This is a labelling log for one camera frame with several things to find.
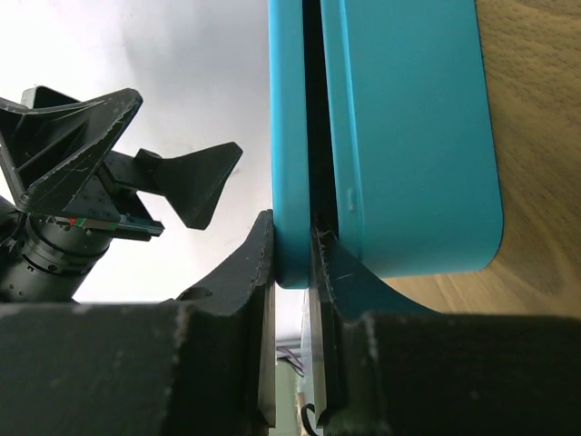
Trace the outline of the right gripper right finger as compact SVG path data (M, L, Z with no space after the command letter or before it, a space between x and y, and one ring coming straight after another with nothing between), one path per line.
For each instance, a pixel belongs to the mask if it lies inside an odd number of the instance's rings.
M443 314L311 231L314 411L328 435L577 435L580 323Z

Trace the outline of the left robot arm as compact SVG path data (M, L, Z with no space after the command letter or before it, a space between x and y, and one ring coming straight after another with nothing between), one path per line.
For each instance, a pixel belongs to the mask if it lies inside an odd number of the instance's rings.
M140 193L163 197L187 228L209 226L240 146L117 152L142 102L131 88L79 101L41 85L2 101L3 302L71 302L113 240L160 236Z

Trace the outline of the blue tin lid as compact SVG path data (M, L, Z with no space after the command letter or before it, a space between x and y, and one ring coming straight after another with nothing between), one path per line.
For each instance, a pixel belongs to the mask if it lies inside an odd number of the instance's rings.
M268 3L271 185L276 281L306 289L310 270L310 175L301 1Z

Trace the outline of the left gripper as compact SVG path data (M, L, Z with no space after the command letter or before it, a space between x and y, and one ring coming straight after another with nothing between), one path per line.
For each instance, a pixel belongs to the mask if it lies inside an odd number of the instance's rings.
M112 238L163 233L138 193L164 197L189 229L206 229L242 156L235 142L173 158L110 152L142 105L125 88L85 102L28 108L1 100L1 169L15 207Z

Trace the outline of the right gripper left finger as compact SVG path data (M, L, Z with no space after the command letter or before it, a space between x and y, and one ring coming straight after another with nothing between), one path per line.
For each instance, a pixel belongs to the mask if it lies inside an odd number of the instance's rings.
M276 423L274 226L178 299L5 304L4 435L265 435Z

